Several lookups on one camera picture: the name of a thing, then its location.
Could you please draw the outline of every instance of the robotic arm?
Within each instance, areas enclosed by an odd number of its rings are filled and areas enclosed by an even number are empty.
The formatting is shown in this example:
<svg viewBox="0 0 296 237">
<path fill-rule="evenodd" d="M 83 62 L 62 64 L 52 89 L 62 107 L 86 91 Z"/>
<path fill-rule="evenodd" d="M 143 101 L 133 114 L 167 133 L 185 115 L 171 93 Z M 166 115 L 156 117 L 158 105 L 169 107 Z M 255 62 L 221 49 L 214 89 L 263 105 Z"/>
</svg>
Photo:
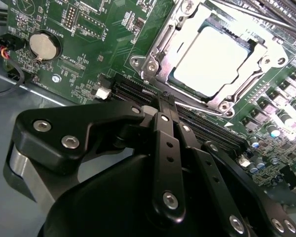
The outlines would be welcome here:
<svg viewBox="0 0 296 237">
<path fill-rule="evenodd" d="M 82 162 L 134 149 L 79 183 Z M 29 110 L 15 123 L 8 184 L 48 213 L 42 237 L 296 237 L 296 225 L 224 152 L 179 121 L 175 98 Z"/>
</svg>

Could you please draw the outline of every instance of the cpu socket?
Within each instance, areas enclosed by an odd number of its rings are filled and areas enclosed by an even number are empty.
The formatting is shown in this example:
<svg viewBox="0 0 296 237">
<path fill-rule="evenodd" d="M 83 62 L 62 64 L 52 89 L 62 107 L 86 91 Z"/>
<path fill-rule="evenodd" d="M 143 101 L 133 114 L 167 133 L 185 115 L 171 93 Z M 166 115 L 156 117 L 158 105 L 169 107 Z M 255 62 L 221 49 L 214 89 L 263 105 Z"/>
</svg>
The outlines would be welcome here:
<svg viewBox="0 0 296 237">
<path fill-rule="evenodd" d="M 179 0 L 149 54 L 132 55 L 130 64 L 145 83 L 182 103 L 230 118 L 269 69 L 288 63 L 275 39 L 252 18 L 219 3 Z"/>
</svg>

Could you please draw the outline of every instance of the silver screw head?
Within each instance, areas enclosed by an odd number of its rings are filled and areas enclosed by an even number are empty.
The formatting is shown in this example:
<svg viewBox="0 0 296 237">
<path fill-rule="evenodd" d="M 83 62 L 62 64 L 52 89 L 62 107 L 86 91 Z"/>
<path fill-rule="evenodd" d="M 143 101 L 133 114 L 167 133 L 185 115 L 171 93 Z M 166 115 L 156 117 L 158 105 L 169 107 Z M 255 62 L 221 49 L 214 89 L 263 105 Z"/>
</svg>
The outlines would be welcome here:
<svg viewBox="0 0 296 237">
<path fill-rule="evenodd" d="M 59 76 L 58 74 L 54 74 L 51 79 L 55 83 L 61 82 L 61 76 Z"/>
<path fill-rule="evenodd" d="M 221 112 L 226 112 L 230 108 L 230 105 L 227 102 L 222 102 L 218 108 Z"/>
<path fill-rule="evenodd" d="M 190 132 L 190 131 L 191 131 L 191 129 L 190 129 L 188 126 L 186 126 L 186 125 L 183 125 L 183 129 L 184 129 L 185 131 L 187 131 L 187 132 Z"/>
<path fill-rule="evenodd" d="M 162 118 L 163 120 L 165 120 L 166 122 L 169 121 L 169 119 L 168 119 L 167 117 L 165 117 L 164 115 L 161 115 L 161 118 Z"/>
<path fill-rule="evenodd" d="M 194 2 L 192 0 L 183 1 L 181 11 L 184 15 L 191 15 L 194 12 Z"/>
<path fill-rule="evenodd" d="M 231 226 L 235 229 L 236 232 L 238 232 L 239 234 L 243 234 L 245 232 L 245 227 L 237 217 L 235 217 L 234 215 L 231 215 L 229 217 L 229 221 Z"/>
<path fill-rule="evenodd" d="M 279 232 L 284 233 L 284 227 L 278 220 L 272 219 L 272 223 Z"/>
<path fill-rule="evenodd" d="M 51 130 L 51 125 L 45 120 L 37 120 L 33 123 L 33 127 L 38 132 L 48 132 Z"/>
<path fill-rule="evenodd" d="M 140 110 L 137 109 L 136 107 L 132 107 L 132 111 L 133 111 L 134 113 L 140 114 Z"/>
<path fill-rule="evenodd" d="M 215 152 L 218 151 L 218 149 L 217 149 L 217 147 L 215 145 L 211 144 L 210 147 L 213 149 L 213 151 L 215 151 Z"/>
<path fill-rule="evenodd" d="M 149 69 L 149 71 L 154 72 L 154 71 L 156 71 L 156 66 L 154 64 L 151 64 L 148 66 L 148 69 Z"/>
<path fill-rule="evenodd" d="M 169 192 L 165 192 L 163 194 L 163 202 L 171 210 L 175 210 L 179 206 L 179 202 L 176 196 L 174 196 L 172 193 L 169 193 Z"/>
<path fill-rule="evenodd" d="M 296 228 L 288 220 L 285 220 L 284 223 L 291 232 L 296 233 Z"/>
<path fill-rule="evenodd" d="M 133 58 L 133 59 L 132 59 L 132 65 L 133 65 L 134 67 L 138 67 L 138 66 L 139 66 L 139 61 L 138 61 L 138 59 Z"/>
<path fill-rule="evenodd" d="M 61 139 L 61 143 L 65 148 L 68 148 L 68 149 L 76 149 L 80 145 L 79 140 L 76 137 L 70 136 L 70 135 L 64 136 Z"/>
</svg>

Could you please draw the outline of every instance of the connector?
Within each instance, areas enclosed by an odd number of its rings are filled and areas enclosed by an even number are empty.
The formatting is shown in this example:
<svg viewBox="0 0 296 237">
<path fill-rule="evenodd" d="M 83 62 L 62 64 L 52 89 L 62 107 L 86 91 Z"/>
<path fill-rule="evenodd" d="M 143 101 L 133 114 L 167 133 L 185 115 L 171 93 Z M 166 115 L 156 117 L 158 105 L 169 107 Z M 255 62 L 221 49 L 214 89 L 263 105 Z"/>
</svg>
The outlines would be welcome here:
<svg viewBox="0 0 296 237">
<path fill-rule="evenodd" d="M 12 34 L 0 36 L 0 46 L 7 47 L 8 50 L 17 51 L 25 46 L 25 40 Z"/>
</svg>

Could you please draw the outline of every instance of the motherboard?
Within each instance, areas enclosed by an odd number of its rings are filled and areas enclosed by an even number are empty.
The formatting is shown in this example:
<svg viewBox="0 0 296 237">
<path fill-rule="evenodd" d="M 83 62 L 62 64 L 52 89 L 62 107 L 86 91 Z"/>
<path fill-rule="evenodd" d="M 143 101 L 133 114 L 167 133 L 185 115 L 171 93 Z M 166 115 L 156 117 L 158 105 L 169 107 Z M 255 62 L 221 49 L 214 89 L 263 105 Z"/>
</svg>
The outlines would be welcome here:
<svg viewBox="0 0 296 237">
<path fill-rule="evenodd" d="M 296 0 L 232 2 L 296 27 Z M 8 32 L 37 86 L 77 104 L 168 91 L 259 185 L 296 172 L 294 32 L 211 0 L 12 0 Z"/>
</svg>

